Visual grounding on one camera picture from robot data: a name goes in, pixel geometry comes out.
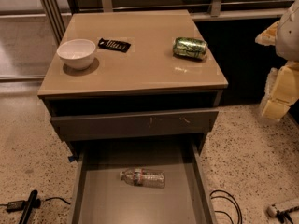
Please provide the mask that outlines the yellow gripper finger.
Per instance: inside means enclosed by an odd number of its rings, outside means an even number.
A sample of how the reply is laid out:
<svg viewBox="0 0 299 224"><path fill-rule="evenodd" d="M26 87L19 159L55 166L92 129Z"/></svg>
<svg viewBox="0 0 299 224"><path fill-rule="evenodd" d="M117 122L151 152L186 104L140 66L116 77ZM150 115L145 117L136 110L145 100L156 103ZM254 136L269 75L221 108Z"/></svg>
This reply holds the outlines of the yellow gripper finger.
<svg viewBox="0 0 299 224"><path fill-rule="evenodd" d="M274 46L276 44L277 29L278 21L275 21L267 29L256 36L255 42L263 46Z"/></svg>
<svg viewBox="0 0 299 224"><path fill-rule="evenodd" d="M264 118L280 120L299 99L299 62L287 61L267 76L260 112Z"/></svg>

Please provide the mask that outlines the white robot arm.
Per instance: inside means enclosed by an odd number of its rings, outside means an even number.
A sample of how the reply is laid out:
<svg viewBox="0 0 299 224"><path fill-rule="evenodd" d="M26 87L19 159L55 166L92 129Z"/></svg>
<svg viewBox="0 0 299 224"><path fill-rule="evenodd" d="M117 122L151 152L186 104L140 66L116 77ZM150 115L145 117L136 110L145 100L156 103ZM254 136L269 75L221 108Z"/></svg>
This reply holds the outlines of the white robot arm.
<svg viewBox="0 0 299 224"><path fill-rule="evenodd" d="M299 100L299 0L279 21L258 34L255 42L274 46L276 55L287 61L279 69L270 70L260 103L263 118L279 121Z"/></svg>

